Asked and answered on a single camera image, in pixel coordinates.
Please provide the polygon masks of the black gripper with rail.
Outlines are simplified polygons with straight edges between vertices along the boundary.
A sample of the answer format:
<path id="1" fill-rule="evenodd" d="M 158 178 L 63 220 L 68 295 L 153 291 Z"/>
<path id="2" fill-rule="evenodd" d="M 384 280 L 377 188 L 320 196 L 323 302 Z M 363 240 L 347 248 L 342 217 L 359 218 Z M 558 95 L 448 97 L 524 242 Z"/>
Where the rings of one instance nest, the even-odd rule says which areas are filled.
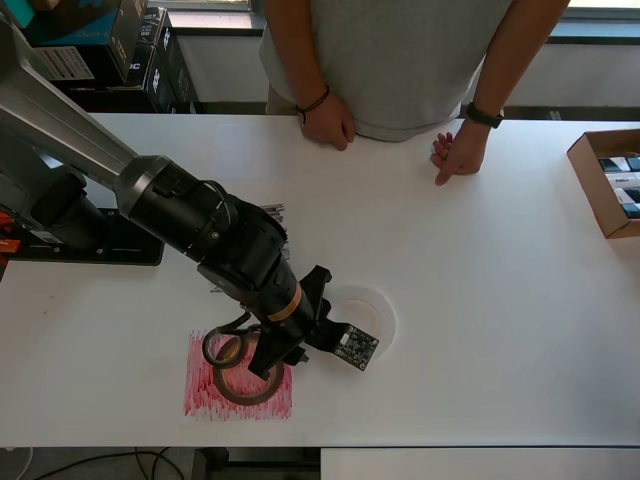
<path id="1" fill-rule="evenodd" d="M 330 271 L 319 265 L 302 279 L 288 265 L 275 268 L 250 305 L 261 325 L 250 372 L 265 379 L 279 362 L 291 367 L 307 363 L 303 343 L 318 349 L 329 344 L 332 323 L 324 292 L 331 280 Z"/>

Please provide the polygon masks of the person right hand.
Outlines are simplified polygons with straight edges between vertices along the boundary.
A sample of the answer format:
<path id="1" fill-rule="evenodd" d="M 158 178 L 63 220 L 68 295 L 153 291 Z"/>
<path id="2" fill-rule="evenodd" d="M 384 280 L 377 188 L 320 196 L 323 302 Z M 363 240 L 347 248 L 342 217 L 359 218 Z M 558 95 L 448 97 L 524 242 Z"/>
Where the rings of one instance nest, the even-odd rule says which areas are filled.
<path id="1" fill-rule="evenodd" d="M 302 132 L 306 138 L 344 151 L 353 142 L 356 129 L 351 112 L 332 93 L 316 108 L 299 114 Z"/>

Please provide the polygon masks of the person left hand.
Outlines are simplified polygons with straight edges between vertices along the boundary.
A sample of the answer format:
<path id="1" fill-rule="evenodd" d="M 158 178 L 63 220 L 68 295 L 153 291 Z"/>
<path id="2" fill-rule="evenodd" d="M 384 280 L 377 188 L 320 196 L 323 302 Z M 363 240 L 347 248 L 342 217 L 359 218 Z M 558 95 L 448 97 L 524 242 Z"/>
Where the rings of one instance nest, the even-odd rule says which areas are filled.
<path id="1" fill-rule="evenodd" d="M 489 126 L 466 119 L 455 135 L 439 133 L 432 144 L 431 155 L 432 163 L 439 169 L 435 184 L 443 186 L 453 176 L 478 173 L 490 131 Z"/>

